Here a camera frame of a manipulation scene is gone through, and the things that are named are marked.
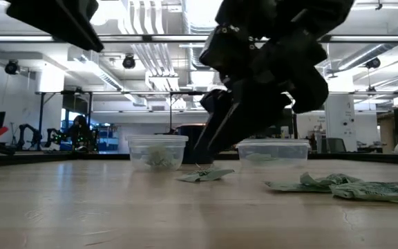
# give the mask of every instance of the desk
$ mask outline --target desk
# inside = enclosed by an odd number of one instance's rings
[[[238,161],[217,161],[239,170]],[[398,165],[311,160],[275,179],[343,172],[398,181]],[[398,204],[280,194],[258,179],[183,183],[129,161],[0,167],[0,248],[398,248]]]

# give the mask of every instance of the ceiling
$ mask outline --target ceiling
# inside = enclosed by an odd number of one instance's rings
[[[96,15],[96,24],[94,28],[99,35],[119,35],[124,34],[121,29],[121,22],[123,22],[123,12],[120,12],[116,6],[111,5],[111,2],[118,2],[130,10],[129,21],[133,24],[136,16],[136,6],[140,7],[140,28],[134,27],[134,31],[139,33],[142,29],[143,33],[149,33],[149,30],[158,31],[162,28],[165,34],[186,34],[194,33],[191,29],[191,24],[202,25],[203,30],[209,30],[214,26],[214,15],[217,11],[219,1],[216,0],[169,0],[162,1],[162,20],[158,19],[158,7],[155,1],[102,1],[100,8]],[[383,8],[375,10],[377,7],[377,0],[362,1],[357,0],[354,10],[350,13],[347,21],[333,30],[332,34],[338,35],[398,35],[398,0],[384,1],[382,0]],[[146,5],[149,4],[150,8],[150,26],[145,26],[146,23]],[[0,35],[42,35],[42,31],[32,28],[17,20],[11,19],[5,14],[7,4],[5,1],[0,1]],[[167,87],[171,90],[182,89],[183,87],[200,87],[200,89],[209,89],[212,84],[219,84],[218,79],[213,72],[197,72],[195,68],[191,67],[190,59],[193,49],[185,48],[184,45],[188,44],[167,44],[167,47],[149,45],[149,47],[141,45],[132,46],[130,44],[105,44],[105,49],[99,55],[96,55],[95,63],[99,64],[104,72],[108,73],[114,80],[118,81],[124,89],[133,91],[163,91]],[[331,78],[330,70],[338,71],[340,66],[346,62],[354,61],[354,58],[362,56],[364,52],[369,52],[378,44],[324,44],[323,47],[328,53],[328,60],[318,65],[318,69],[327,81],[335,84],[343,84],[339,82],[339,78],[352,78],[354,82],[354,89],[366,90],[369,85],[376,86],[378,91],[396,91],[398,90],[398,46],[393,49],[385,50],[382,54],[378,55],[381,60],[381,66],[378,69],[368,70],[359,65],[349,66],[348,70],[337,72],[334,75],[336,78]],[[50,58],[52,61],[61,65],[66,74],[67,86],[80,86],[89,91],[112,91],[113,88],[106,85],[95,73],[89,69],[82,69],[77,66],[79,62],[69,59],[68,44],[0,44],[0,63],[7,58],[7,53],[13,52],[35,52],[41,53],[45,58]],[[141,62],[140,56],[137,51],[150,51],[146,53],[147,59]],[[169,56],[169,63],[167,57],[165,60],[160,60],[159,53],[166,53],[163,55]],[[122,61],[126,54],[134,54],[136,59],[136,67],[134,69],[125,69],[122,66]],[[148,66],[143,63],[153,62],[152,56],[156,58],[156,69],[162,71],[164,78],[154,79],[149,78]],[[13,58],[23,59],[21,66],[29,67],[32,70],[41,70],[40,65],[32,65],[33,61],[27,62],[28,58]],[[175,75],[170,73],[169,65],[172,65]],[[357,102],[365,101],[365,103],[378,104],[379,106],[392,106],[391,100],[393,95],[379,96],[378,98],[369,98],[368,96],[355,97]],[[163,96],[157,98],[149,98],[149,101],[163,100]],[[178,100],[197,101],[197,98],[182,98]],[[99,95],[96,96],[97,101],[103,102],[117,102],[127,101],[122,95]]]

